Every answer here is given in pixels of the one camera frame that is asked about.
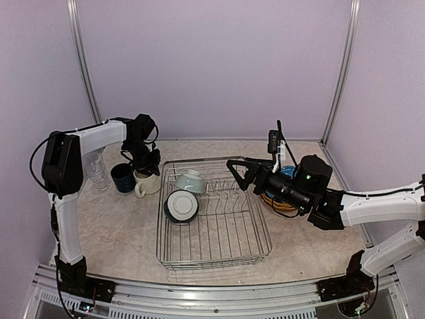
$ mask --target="wire dish rack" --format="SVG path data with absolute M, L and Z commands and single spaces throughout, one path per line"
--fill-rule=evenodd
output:
M 202 269 L 247 265 L 261 261 L 272 250 L 260 200 L 251 185 L 242 191 L 226 167 L 242 157 L 167 161 L 162 171 L 157 224 L 157 258 L 168 269 Z M 235 167 L 241 175 L 245 167 Z M 196 195 L 197 217 L 186 224 L 170 221 L 163 212 L 176 179 L 195 169 L 207 183 Z

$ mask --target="white mug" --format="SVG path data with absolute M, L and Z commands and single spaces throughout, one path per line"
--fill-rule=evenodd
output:
M 134 179 L 136 182 L 134 191 L 138 198 L 144 198 L 146 194 L 156 193 L 161 188 L 161 178 L 158 175 L 147 176 L 134 171 Z

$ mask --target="countertop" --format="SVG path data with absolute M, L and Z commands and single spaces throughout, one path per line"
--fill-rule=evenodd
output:
M 290 142 L 295 157 L 317 154 L 315 142 Z M 161 162 L 191 158 L 245 156 L 270 158 L 267 141 L 158 141 Z M 103 152 L 108 171 L 125 159 L 120 145 Z M 335 176 L 330 187 L 339 188 Z M 269 256 L 255 265 L 206 270 L 167 270 L 156 257 L 159 193 L 138 199 L 118 193 L 111 182 L 98 191 L 87 181 L 78 198 L 78 227 L 88 272 L 116 278 L 169 284 L 269 284 L 320 278 L 345 272 L 353 253 L 364 249 L 360 230 L 321 231 L 307 215 L 285 219 L 262 205 L 273 244 Z

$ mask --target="purple wall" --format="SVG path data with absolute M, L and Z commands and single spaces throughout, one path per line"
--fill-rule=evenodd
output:
M 2 1 L 0 33 L 0 316 L 16 318 L 38 263 L 54 247 L 30 155 L 52 130 L 92 121 L 65 1 Z
M 105 118 L 151 114 L 161 138 L 320 139 L 350 0 L 79 1 Z
M 351 189 L 397 187 L 425 173 L 425 2 L 363 1 L 329 149 Z M 369 225 L 375 242 L 404 223 Z M 425 313 L 425 253 L 396 264 L 413 318 Z

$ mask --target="bowl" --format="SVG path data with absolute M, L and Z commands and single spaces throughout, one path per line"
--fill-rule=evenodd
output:
M 206 183 L 198 171 L 188 169 L 177 178 L 175 186 L 191 193 L 202 194 L 205 192 Z

